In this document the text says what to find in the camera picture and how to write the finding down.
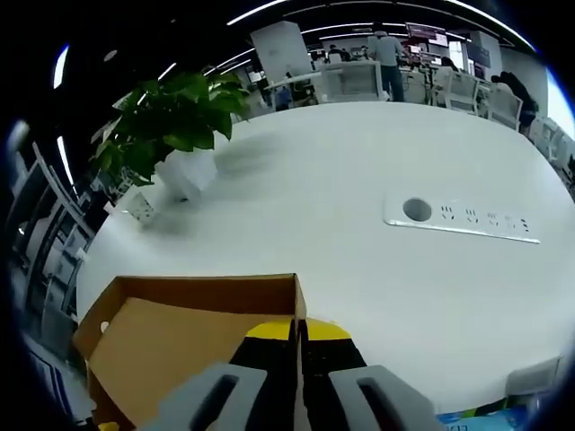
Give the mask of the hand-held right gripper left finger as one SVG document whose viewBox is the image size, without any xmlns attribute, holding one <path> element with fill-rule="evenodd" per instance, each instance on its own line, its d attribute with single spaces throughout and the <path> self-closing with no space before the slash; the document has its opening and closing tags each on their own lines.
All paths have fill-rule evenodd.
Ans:
<svg viewBox="0 0 575 431">
<path fill-rule="evenodd" d="M 248 330 L 229 362 L 172 390 L 149 430 L 292 430 L 297 389 L 295 321 Z"/>
</svg>

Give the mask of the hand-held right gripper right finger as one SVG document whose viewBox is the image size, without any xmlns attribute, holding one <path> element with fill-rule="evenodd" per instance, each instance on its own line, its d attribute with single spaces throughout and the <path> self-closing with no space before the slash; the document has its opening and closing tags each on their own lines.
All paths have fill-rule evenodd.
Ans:
<svg viewBox="0 0 575 431">
<path fill-rule="evenodd" d="M 303 403 L 313 430 L 438 430 L 431 401 L 382 365 L 368 365 L 350 334 L 298 322 Z"/>
</svg>

